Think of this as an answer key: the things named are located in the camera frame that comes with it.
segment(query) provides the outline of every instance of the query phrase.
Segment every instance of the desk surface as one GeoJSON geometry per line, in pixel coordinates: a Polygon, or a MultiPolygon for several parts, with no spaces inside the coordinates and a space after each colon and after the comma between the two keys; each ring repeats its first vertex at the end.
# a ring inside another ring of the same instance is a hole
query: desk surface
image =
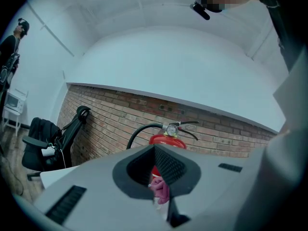
{"type": "Polygon", "coordinates": [[[61,179],[63,176],[67,175],[69,172],[73,171],[77,167],[78,166],[54,170],[54,171],[41,172],[40,178],[43,182],[44,188],[45,189],[48,188],[54,182],[61,179]]]}

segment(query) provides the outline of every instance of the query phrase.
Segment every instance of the person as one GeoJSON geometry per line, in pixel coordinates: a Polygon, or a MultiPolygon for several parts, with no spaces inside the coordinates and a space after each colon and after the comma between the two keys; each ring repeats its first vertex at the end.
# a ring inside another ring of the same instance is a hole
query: person
{"type": "MultiPolygon", "coordinates": [[[[7,63],[10,56],[13,53],[18,52],[19,43],[20,40],[27,35],[28,30],[30,28],[30,25],[27,21],[23,19],[18,20],[18,26],[13,31],[13,35],[8,36],[1,44],[0,44],[0,77],[2,74],[2,67],[7,63]]],[[[18,68],[18,60],[16,61],[16,64],[14,65],[12,69],[12,73],[14,74],[18,68]]],[[[4,107],[6,97],[6,90],[4,89],[4,86],[0,86],[0,121],[2,120],[2,112],[4,107]]]]}
{"type": "Polygon", "coordinates": [[[13,35],[8,36],[0,44],[0,66],[2,67],[13,53],[18,52],[20,40],[27,35],[30,25],[27,21],[20,22],[13,31],[13,35]]]}
{"type": "MultiPolygon", "coordinates": [[[[250,0],[196,0],[205,9],[220,12],[250,0]]],[[[286,66],[291,71],[295,61],[307,43],[306,25],[298,11],[305,8],[305,0],[258,0],[263,3],[272,19],[279,37],[279,46],[286,66]]]]}

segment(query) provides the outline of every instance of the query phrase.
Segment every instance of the pink object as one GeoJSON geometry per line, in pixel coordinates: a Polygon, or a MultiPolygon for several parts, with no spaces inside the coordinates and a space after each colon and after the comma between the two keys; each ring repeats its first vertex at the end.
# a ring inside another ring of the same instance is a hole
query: pink object
{"type": "Polygon", "coordinates": [[[162,205],[169,201],[169,187],[161,177],[156,177],[151,182],[150,189],[154,192],[154,196],[158,197],[158,204],[162,205]]]}

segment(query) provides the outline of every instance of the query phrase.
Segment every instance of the white device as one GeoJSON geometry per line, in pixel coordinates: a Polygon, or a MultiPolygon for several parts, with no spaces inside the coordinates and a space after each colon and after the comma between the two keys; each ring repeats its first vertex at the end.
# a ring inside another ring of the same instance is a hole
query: white device
{"type": "Polygon", "coordinates": [[[8,90],[4,105],[12,110],[22,113],[27,95],[17,89],[8,90]]]}

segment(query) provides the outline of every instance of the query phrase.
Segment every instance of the chair armrest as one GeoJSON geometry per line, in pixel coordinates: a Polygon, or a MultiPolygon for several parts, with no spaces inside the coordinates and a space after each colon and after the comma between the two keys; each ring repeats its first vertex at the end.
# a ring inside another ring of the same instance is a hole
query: chair armrest
{"type": "Polygon", "coordinates": [[[47,149],[47,147],[48,147],[47,142],[39,141],[39,140],[33,139],[29,136],[24,136],[23,142],[25,142],[28,145],[40,148],[40,149],[47,149]]]}

